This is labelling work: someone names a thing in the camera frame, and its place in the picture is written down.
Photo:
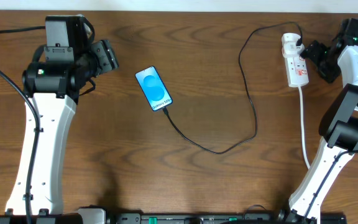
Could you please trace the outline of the blue Galaxy smartphone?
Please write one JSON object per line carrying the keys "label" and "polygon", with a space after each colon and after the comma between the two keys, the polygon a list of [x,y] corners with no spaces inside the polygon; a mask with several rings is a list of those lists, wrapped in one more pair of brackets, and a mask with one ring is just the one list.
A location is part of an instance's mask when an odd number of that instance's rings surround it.
{"label": "blue Galaxy smartphone", "polygon": [[154,66],[137,72],[135,78],[152,111],[158,111],[173,103],[172,97]]}

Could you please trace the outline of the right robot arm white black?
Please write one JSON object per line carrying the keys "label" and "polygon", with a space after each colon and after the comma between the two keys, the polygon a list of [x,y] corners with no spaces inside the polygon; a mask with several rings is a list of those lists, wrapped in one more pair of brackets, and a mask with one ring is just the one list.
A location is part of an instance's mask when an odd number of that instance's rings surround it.
{"label": "right robot arm white black", "polygon": [[300,62],[311,60],[321,78],[342,77],[343,89],[324,114],[317,155],[289,198],[284,223],[321,223],[321,205],[343,167],[358,154],[358,19],[344,19],[329,47],[317,40],[305,47],[299,34],[284,34],[282,54],[288,73],[303,76]]}

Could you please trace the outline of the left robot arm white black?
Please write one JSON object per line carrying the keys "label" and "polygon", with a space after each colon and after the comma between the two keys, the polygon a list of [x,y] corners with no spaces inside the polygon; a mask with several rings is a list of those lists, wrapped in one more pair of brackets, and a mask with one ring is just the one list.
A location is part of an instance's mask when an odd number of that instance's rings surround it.
{"label": "left robot arm white black", "polygon": [[71,121],[87,83],[117,69],[107,40],[83,15],[47,16],[47,42],[33,54],[17,92],[26,125],[19,169],[0,223],[110,223],[101,207],[63,211],[62,174]]}

